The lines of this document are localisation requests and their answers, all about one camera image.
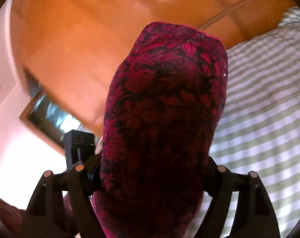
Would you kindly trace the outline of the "dark maroon sleeve forearm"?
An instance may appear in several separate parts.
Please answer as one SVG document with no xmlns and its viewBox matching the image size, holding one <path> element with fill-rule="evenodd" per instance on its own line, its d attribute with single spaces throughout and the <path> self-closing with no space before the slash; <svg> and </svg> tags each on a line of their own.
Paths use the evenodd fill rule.
<svg viewBox="0 0 300 238">
<path fill-rule="evenodd" d="M 16 237 L 21 235 L 22 220 L 25 212 L 24 209 L 18 209 L 0 198 L 0 220 Z"/>
</svg>

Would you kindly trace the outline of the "person's hand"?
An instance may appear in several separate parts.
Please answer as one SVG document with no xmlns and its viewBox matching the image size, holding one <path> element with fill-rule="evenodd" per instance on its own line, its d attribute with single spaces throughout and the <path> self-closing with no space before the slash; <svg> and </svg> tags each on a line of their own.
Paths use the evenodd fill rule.
<svg viewBox="0 0 300 238">
<path fill-rule="evenodd" d="M 63 204 L 69 229 L 77 229 L 69 193 L 63 197 Z"/>
</svg>

